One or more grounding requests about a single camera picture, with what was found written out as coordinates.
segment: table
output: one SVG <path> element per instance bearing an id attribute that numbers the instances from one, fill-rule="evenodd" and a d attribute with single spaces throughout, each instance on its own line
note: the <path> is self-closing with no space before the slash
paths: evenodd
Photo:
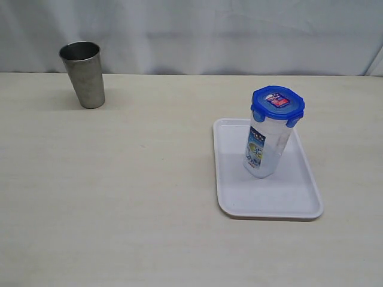
<path id="1" fill-rule="evenodd" d="M 104 81 L 86 110 L 65 74 L 0 74 L 0 286 L 383 286 L 382 78 Z M 305 98 L 313 222 L 217 204 L 212 124 L 269 84 Z"/>

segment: plastic food container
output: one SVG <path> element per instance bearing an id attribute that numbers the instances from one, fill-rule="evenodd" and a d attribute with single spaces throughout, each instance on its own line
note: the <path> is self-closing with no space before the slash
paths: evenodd
<path id="1" fill-rule="evenodd" d="M 295 92 L 267 86 L 253 93 L 244 166 L 255 177 L 271 175 L 290 133 L 303 117 L 305 102 Z"/>

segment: metal tumbler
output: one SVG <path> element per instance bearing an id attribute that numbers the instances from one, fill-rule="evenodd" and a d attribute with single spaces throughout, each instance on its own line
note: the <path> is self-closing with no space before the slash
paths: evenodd
<path id="1" fill-rule="evenodd" d="M 81 106 L 95 109 L 105 103 L 100 47 L 92 42 L 75 42 L 62 47 L 65 65 Z"/>

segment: white backdrop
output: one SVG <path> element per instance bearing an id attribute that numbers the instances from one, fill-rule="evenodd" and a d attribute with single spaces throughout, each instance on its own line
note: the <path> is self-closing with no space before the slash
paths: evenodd
<path id="1" fill-rule="evenodd" d="M 63 72 L 77 40 L 110 73 L 383 75 L 383 1 L 0 0 L 0 71 Z"/>

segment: white tray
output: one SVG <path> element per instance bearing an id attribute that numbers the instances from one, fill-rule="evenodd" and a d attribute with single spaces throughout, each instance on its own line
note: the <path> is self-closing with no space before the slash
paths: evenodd
<path id="1" fill-rule="evenodd" d="M 239 218 L 313 220 L 323 203 L 294 129 L 276 172 L 257 179 L 243 166 L 250 120 L 222 118 L 213 126 L 218 203 Z"/>

